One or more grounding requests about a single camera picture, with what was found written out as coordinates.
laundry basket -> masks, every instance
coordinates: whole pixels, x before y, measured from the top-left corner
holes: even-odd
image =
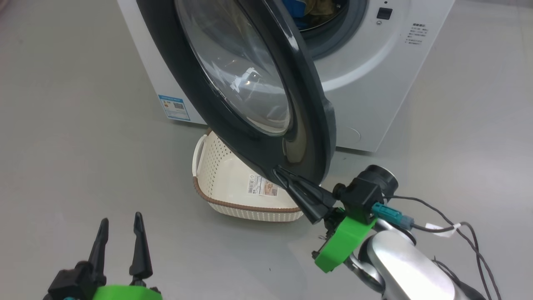
[[[284,189],[252,171],[213,132],[192,157],[196,191],[221,214],[266,222],[291,222],[303,213]]]

cable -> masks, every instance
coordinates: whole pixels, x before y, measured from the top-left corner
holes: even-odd
[[[461,284],[459,277],[457,277],[457,275],[452,270],[450,270],[447,265],[445,265],[443,262],[438,261],[436,256],[433,256],[433,259],[431,261],[434,262],[443,272],[446,272],[448,276],[452,278],[456,285]]]
[[[447,231],[455,230],[455,227],[453,227],[453,226],[445,227],[445,228],[441,228],[441,229],[430,229],[430,228],[426,228],[424,226],[411,224],[411,227],[413,227],[414,229],[418,229],[420,231],[431,232],[431,233],[441,233],[441,232],[447,232]]]
[[[448,217],[446,217],[442,211],[438,210],[437,208],[431,206],[429,203],[425,202],[424,200],[422,199],[419,199],[419,198],[415,198],[415,197],[405,197],[405,196],[391,196],[391,197],[387,197],[387,198],[394,198],[394,199],[406,199],[406,200],[413,200],[413,201],[416,201],[416,202],[419,202],[419,203],[422,203],[423,205],[427,206],[428,208],[430,208],[431,210],[435,211],[436,213],[438,213],[448,224],[450,225],[453,225],[454,223],[448,219]],[[475,235],[475,232],[472,228],[471,230],[472,232],[472,238],[474,240],[474,245],[475,245],[475,248],[479,251],[479,244],[478,244],[478,238],[476,237]],[[470,241],[470,239],[464,235],[460,230],[457,230],[457,233],[463,237],[463,239],[465,239],[468,243],[471,243],[472,241]],[[490,293],[489,293],[489,288],[487,286],[487,281],[485,280],[485,275],[483,274],[483,269],[481,268],[481,260],[478,256],[476,256],[476,262],[478,264],[478,271],[479,271],[479,275],[481,277],[481,282],[483,283],[483,288],[485,289],[485,293],[487,294],[487,298],[489,298],[488,300],[492,300],[492,297],[490,296]],[[492,285],[495,287],[495,290],[497,291],[497,287],[496,287],[496,284],[495,282],[492,282]]]
[[[440,210],[438,210],[437,208],[431,206],[429,203],[425,202],[422,199],[415,198],[415,197],[395,196],[395,195],[385,196],[385,198],[388,198],[388,199],[406,199],[406,200],[413,200],[413,201],[422,203],[423,205],[427,206],[431,210],[433,210],[436,213],[438,213],[448,224],[450,224],[450,225],[454,224]],[[483,261],[485,269],[487,270],[487,273],[489,274],[491,284],[494,287],[494,291],[496,292],[496,296],[497,296],[498,300],[501,300],[502,297],[501,297],[501,295],[499,293],[499,289],[498,289],[498,286],[496,285],[496,281],[494,280],[494,275],[492,274],[492,271],[490,270],[488,264],[485,262],[485,258],[483,258],[483,256],[479,253],[479,243],[478,243],[478,238],[477,238],[477,236],[475,234],[474,228],[469,223],[467,223],[467,222],[464,222],[464,223],[466,223],[466,224],[462,224],[462,225],[467,226],[470,229],[470,231],[472,232],[472,239],[474,240],[474,242],[472,243],[472,241],[466,235],[464,235],[459,229],[457,230],[457,233],[463,239],[465,239],[468,242],[468,244],[470,245],[472,250],[474,250],[474,252],[476,253],[476,262],[478,264],[478,271],[479,271],[479,275],[481,277],[481,282],[483,283],[483,288],[485,289],[485,293],[487,294],[487,298],[488,298],[488,300],[492,300],[492,297],[491,297],[490,292],[489,292],[489,288],[487,286],[487,282],[485,280],[485,275],[483,274],[483,269],[481,267],[481,261]]]

blue label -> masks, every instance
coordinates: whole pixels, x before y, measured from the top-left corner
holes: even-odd
[[[189,113],[185,108],[183,99],[173,98],[169,96],[158,95],[161,105],[165,110],[165,114],[169,119],[190,121]]]

door glass window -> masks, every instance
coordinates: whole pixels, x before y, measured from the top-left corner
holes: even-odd
[[[192,50],[229,106],[260,131],[278,136],[289,101],[270,53],[234,0],[176,0]]]

green 3d-printed part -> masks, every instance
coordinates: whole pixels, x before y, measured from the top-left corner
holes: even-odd
[[[93,300],[163,300],[160,293],[141,286],[103,286]]]
[[[345,217],[314,260],[314,263],[324,273],[332,271],[342,264],[357,246],[363,242],[368,232],[376,224],[376,221],[377,219],[374,219],[370,224],[366,225],[350,217]]]

